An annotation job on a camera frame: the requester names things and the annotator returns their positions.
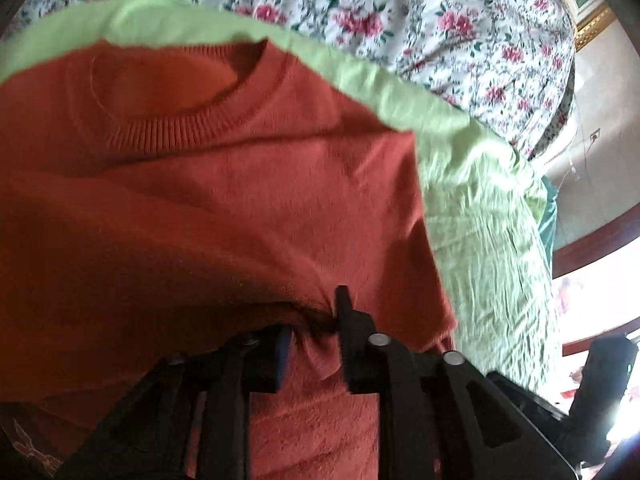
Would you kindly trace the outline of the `red knit sweater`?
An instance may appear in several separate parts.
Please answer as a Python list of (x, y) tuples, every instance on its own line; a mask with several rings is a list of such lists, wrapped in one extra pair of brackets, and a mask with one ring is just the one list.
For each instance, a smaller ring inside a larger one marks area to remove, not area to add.
[(334, 292), (416, 351), (456, 325), (416, 137), (267, 41), (99, 42), (1, 87), (1, 434), (52, 476), (152, 366), (277, 322), (281, 393), (252, 404), (258, 479), (373, 479)]

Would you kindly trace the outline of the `dark wooden furniture edge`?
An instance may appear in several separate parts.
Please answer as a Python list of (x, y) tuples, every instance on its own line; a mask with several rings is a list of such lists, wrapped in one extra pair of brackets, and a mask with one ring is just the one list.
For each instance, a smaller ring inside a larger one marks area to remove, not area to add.
[(640, 204), (637, 204), (605, 226), (556, 250), (553, 253), (552, 278), (589, 266), (625, 247), (639, 235)]

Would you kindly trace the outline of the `green bed sheet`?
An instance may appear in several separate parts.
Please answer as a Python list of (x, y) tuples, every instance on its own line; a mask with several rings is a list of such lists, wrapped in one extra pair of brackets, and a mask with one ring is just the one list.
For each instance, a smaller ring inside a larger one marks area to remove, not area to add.
[(428, 238), (457, 315), (457, 348), (533, 390), (561, 355), (538, 224), (547, 192), (490, 129), (418, 84), (286, 28), (180, 0), (99, 0), (42, 18), (1, 46), (9, 77), (105, 40), (145, 47), (267, 39), (383, 122), (416, 135)]

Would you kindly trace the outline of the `teal cloth at bedside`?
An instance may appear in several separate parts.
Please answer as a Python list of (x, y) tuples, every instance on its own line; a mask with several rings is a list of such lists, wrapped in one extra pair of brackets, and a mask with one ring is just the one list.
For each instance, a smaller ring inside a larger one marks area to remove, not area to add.
[(552, 268), (553, 249), (555, 241), (556, 225), (558, 224), (558, 200), (559, 190), (546, 177), (541, 178), (541, 182), (547, 192), (546, 204), (544, 205), (544, 213), (539, 222), (538, 233), (544, 246), (549, 268)]

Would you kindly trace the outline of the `white rose floral quilt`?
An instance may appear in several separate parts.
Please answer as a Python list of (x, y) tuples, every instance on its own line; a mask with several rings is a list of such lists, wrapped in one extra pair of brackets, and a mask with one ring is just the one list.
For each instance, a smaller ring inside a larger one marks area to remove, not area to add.
[[(14, 35), (66, 6), (25, 0)], [(381, 64), (540, 156), (570, 112), (575, 25), (563, 0), (189, 0), (288, 27)]]

